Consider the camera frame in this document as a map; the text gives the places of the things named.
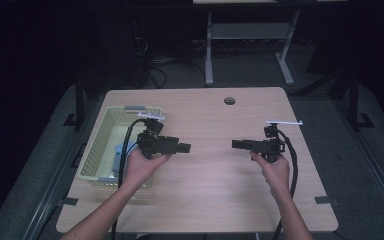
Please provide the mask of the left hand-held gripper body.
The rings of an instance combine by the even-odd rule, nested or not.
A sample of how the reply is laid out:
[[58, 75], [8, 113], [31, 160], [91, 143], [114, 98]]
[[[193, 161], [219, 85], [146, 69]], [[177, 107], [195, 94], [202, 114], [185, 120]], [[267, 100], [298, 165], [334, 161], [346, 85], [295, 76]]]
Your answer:
[[154, 154], [175, 154], [178, 150], [179, 139], [176, 137], [161, 136], [164, 124], [162, 116], [139, 112], [138, 116], [146, 129], [137, 137], [137, 145], [142, 154], [151, 159]]

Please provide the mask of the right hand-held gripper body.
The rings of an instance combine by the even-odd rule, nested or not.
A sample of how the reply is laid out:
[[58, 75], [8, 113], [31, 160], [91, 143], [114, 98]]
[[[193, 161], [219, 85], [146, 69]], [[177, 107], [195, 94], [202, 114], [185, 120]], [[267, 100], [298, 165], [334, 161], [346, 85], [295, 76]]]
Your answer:
[[279, 128], [279, 124], [283, 125], [295, 125], [301, 126], [302, 121], [277, 121], [277, 120], [266, 120], [267, 126], [264, 127], [264, 133], [266, 140], [254, 141], [251, 140], [247, 144], [247, 150], [255, 153], [259, 153], [269, 163], [275, 163], [277, 157], [285, 152], [285, 148], [289, 149], [291, 160], [293, 163], [297, 162], [297, 153], [291, 143], [289, 137], [282, 132]]

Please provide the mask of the pale yellow plastic basket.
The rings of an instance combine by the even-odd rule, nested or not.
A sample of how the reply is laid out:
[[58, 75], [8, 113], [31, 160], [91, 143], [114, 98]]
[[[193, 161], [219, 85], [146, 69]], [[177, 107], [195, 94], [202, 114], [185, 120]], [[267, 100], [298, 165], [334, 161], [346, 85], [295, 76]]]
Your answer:
[[149, 106], [111, 106], [98, 121], [81, 161], [78, 177], [97, 186], [117, 186], [122, 144], [129, 126], [145, 114], [162, 115]]

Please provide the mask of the person's left hand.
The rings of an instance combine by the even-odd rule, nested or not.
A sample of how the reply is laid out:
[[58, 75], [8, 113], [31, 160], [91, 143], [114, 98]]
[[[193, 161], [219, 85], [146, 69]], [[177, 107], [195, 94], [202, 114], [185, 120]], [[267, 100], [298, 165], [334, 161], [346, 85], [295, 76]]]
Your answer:
[[170, 158], [170, 155], [163, 154], [154, 159], [147, 159], [139, 149], [133, 150], [127, 160], [127, 169], [121, 187], [136, 192]]

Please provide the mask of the person's right hand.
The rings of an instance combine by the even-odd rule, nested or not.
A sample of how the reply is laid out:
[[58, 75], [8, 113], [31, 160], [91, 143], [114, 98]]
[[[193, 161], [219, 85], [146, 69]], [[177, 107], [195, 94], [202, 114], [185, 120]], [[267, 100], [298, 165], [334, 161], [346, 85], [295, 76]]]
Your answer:
[[261, 167], [262, 175], [269, 184], [273, 197], [276, 200], [289, 197], [290, 167], [288, 161], [282, 155], [274, 163], [269, 163], [265, 158], [254, 152], [251, 152], [250, 156]]

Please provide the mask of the black tape strip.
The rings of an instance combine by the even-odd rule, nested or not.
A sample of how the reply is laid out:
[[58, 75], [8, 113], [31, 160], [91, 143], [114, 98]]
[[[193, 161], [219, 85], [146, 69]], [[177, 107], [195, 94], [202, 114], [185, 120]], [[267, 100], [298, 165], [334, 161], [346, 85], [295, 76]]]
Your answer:
[[332, 206], [338, 205], [338, 201], [335, 198], [330, 198], [329, 196], [318, 196], [314, 197], [317, 204], [331, 204]]
[[58, 206], [63, 206], [63, 205], [76, 206], [77, 202], [78, 202], [78, 199], [76, 198], [65, 197], [65, 198], [59, 199], [57, 202], [57, 205]]

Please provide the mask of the black metal stand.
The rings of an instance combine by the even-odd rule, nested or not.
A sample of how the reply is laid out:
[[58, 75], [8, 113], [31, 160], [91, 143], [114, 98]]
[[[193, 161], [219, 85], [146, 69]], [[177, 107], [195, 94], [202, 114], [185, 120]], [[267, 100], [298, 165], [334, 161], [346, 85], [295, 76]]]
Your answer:
[[64, 125], [72, 126], [75, 128], [75, 130], [78, 130], [84, 121], [84, 85], [81, 73], [77, 74], [74, 88], [76, 112], [67, 116]]
[[359, 79], [355, 72], [350, 74], [348, 94], [348, 122], [351, 127], [359, 132], [362, 128], [373, 128], [374, 124], [367, 113], [358, 110], [359, 104]]

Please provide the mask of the aluminium floor rail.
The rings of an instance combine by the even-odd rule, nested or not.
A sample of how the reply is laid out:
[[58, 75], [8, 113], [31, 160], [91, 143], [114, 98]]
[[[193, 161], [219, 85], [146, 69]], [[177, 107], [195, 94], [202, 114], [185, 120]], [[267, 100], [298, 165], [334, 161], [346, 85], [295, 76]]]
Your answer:
[[377, 162], [375, 154], [364, 139], [360, 129], [355, 127], [348, 119], [348, 110], [343, 106], [343, 104], [339, 101], [335, 101], [334, 106], [335, 109], [339, 112], [347, 131], [358, 146], [359, 152], [363, 155], [363, 159], [366, 162], [370, 173], [373, 175], [374, 181], [376, 182], [378, 189], [384, 198], [384, 171], [381, 169], [379, 163]]
[[70, 102], [67, 109], [57, 107], [56, 119], [51, 119], [45, 136], [39, 139], [38, 153], [33, 153], [33, 159], [28, 161], [27, 180], [31, 189], [33, 186], [40, 189], [35, 191], [37, 198], [22, 240], [39, 240], [48, 226], [56, 231], [58, 215], [54, 213], [64, 206], [58, 206], [57, 202], [68, 197], [100, 106], [100, 102], [85, 102], [84, 121], [78, 130], [64, 125], [67, 116], [76, 112], [75, 103]]

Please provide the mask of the grey metal desk frame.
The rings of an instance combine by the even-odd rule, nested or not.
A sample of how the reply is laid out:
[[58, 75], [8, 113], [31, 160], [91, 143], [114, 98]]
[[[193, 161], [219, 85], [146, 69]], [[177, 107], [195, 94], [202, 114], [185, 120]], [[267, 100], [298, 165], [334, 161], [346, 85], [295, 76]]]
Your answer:
[[279, 23], [214, 23], [212, 13], [207, 15], [205, 85], [214, 84], [212, 64], [212, 43], [214, 40], [283, 40], [283, 49], [275, 54], [276, 61], [287, 85], [294, 85], [294, 79], [286, 62], [300, 11], [295, 11], [289, 22]]

